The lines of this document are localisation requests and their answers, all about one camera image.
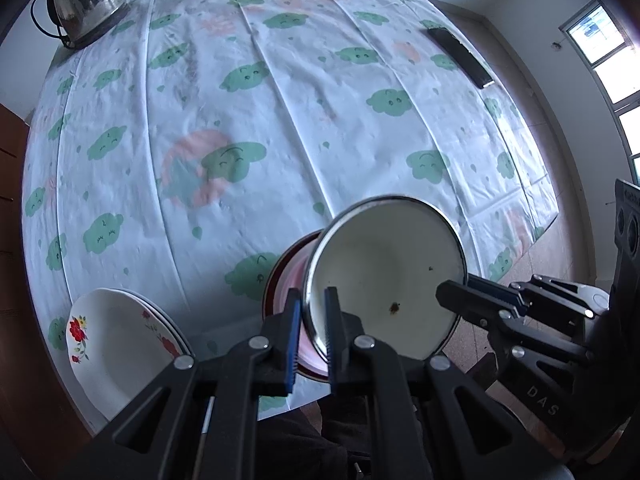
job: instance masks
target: window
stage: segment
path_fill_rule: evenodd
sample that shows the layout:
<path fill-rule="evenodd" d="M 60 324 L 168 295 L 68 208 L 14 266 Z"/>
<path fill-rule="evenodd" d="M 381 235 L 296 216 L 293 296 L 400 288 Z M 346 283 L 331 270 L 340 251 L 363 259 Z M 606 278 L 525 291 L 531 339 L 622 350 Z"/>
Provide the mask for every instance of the window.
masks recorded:
<path fill-rule="evenodd" d="M 640 50 L 594 1 L 560 27 L 591 70 L 640 181 Z"/>

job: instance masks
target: kettle handle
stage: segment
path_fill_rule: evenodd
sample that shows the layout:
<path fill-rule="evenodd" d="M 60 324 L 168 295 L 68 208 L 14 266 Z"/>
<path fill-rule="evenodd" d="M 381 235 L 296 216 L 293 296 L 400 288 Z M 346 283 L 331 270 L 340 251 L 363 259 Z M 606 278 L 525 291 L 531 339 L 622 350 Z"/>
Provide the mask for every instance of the kettle handle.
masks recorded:
<path fill-rule="evenodd" d="M 60 34 L 60 20 L 58 19 L 58 15 L 56 14 L 56 8 L 53 5 L 53 0 L 47 0 L 47 12 L 49 13 L 49 17 L 51 19 L 51 21 L 56 25 L 56 27 L 58 28 L 58 34 L 51 34 L 50 32 L 47 32 L 46 30 L 44 30 L 40 24 L 38 23 L 38 21 L 36 20 L 36 17 L 33 13 L 33 6 L 36 4 L 37 0 L 33 0 L 31 3 L 31 20 L 33 21 L 33 24 L 38 28 L 38 30 L 45 34 L 46 36 L 49 36 L 50 38 L 56 38 L 57 40 L 62 41 L 62 44 L 64 46 L 66 46 L 67 48 L 70 47 L 70 40 L 68 36 L 62 36 Z"/>
<path fill-rule="evenodd" d="M 56 4 L 53 0 L 47 0 L 47 12 L 49 13 L 49 19 L 54 25 L 60 26 L 60 18 L 56 12 Z"/>

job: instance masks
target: window frame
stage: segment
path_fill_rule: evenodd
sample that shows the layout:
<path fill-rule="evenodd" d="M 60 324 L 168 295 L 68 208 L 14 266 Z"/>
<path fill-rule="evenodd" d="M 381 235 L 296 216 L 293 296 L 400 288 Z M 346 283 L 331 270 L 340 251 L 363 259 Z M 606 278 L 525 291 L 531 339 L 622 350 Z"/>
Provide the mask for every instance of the window frame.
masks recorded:
<path fill-rule="evenodd" d="M 575 25 L 577 25 L 589 13 L 593 12 L 598 7 L 602 7 L 604 11 L 609 15 L 611 21 L 616 26 L 618 32 L 622 35 L 622 38 L 624 41 L 619 46 L 611 50 L 608 54 L 605 54 L 600 59 L 597 59 L 596 61 L 591 62 L 586 57 L 585 53 L 582 51 L 577 41 L 575 41 L 574 38 L 571 36 L 571 34 L 569 34 L 569 30 L 575 27 Z M 596 85 L 598 86 L 600 93 L 604 97 L 604 101 L 607 103 L 607 107 L 609 107 L 609 111 L 611 112 L 611 116 L 613 117 L 613 120 L 616 124 L 616 128 L 618 129 L 618 134 L 620 135 L 620 140 L 622 140 L 622 145 L 625 149 L 626 160 L 629 164 L 629 170 L 631 171 L 631 176 L 634 180 L 634 183 L 640 184 L 640 176 L 638 175 L 638 173 L 640 172 L 636 171 L 636 166 L 634 164 L 634 160 L 636 158 L 640 158 L 640 153 L 636 153 L 635 155 L 631 153 L 629 142 L 626 139 L 625 129 L 622 127 L 622 122 L 620 121 L 620 115 L 640 107 L 640 90 L 614 103 L 611 101 L 611 98 L 609 97 L 609 93 L 607 92 L 607 89 L 602 83 L 600 76 L 598 76 L 598 73 L 595 71 L 595 69 L 598 66 L 604 63 L 606 60 L 610 59 L 615 54 L 622 51 L 624 48 L 628 46 L 635 48 L 633 42 L 629 39 L 629 36 L 625 34 L 624 29 L 620 27 L 620 24 L 616 21 L 615 17 L 607 10 L 607 7 L 605 7 L 598 0 L 591 0 L 588 4 L 586 4 L 583 8 L 581 8 L 571 19 L 569 19 L 567 22 L 561 25 L 559 29 L 564 34 L 564 37 L 569 41 L 569 43 L 573 45 L 575 51 L 578 53 L 578 56 L 580 56 L 580 58 L 586 65 L 587 69 L 589 70 L 589 72 L 591 72 L 591 75 L 593 76 L 593 79 L 596 82 Z"/>

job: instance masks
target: floral plate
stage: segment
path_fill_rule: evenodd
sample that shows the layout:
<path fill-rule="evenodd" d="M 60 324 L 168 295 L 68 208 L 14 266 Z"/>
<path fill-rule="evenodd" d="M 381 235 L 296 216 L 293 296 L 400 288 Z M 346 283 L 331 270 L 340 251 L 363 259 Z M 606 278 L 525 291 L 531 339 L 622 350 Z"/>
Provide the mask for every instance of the floral plate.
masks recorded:
<path fill-rule="evenodd" d="M 76 300 L 65 334 L 71 369 L 108 420 L 184 353 L 143 303 L 108 288 Z"/>
<path fill-rule="evenodd" d="M 174 339 L 178 342 L 178 345 L 180 346 L 180 350 L 182 350 L 182 353 L 188 354 L 188 355 L 194 355 L 193 349 L 191 348 L 191 345 L 189 345 L 187 338 L 185 338 L 184 334 L 180 331 L 178 326 L 174 323 L 174 320 L 171 319 L 167 315 L 167 313 L 164 310 L 162 310 L 159 306 L 157 306 L 155 303 L 152 303 L 150 300 L 148 300 L 141 294 L 137 292 L 132 292 L 131 290 L 127 290 L 126 288 L 112 288 L 111 290 L 124 292 L 124 294 L 128 294 L 134 300 L 139 301 L 140 303 L 142 303 L 143 306 L 146 306 L 148 310 L 158 318 L 160 323 L 164 324 L 169 330 L 169 332 L 171 332 L 171 334 L 174 336 Z"/>

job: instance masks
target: tablecloth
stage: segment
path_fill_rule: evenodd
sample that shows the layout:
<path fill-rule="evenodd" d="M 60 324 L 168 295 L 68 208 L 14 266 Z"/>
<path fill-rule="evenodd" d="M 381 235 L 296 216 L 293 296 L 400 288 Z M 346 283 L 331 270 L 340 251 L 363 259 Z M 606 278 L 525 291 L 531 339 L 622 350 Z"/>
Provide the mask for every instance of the tablecloth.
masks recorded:
<path fill-rule="evenodd" d="M 555 218 L 513 101 L 425 35 L 447 27 L 486 65 L 427 0 L 129 1 L 103 38 L 56 54 L 24 168 L 34 307 L 93 431 L 105 420 L 63 331 L 98 286 L 161 306 L 206 359 L 258 332 L 278 256 L 364 197 L 437 206 L 469 271 L 492 280 Z M 327 391 L 298 377 L 260 416 Z"/>

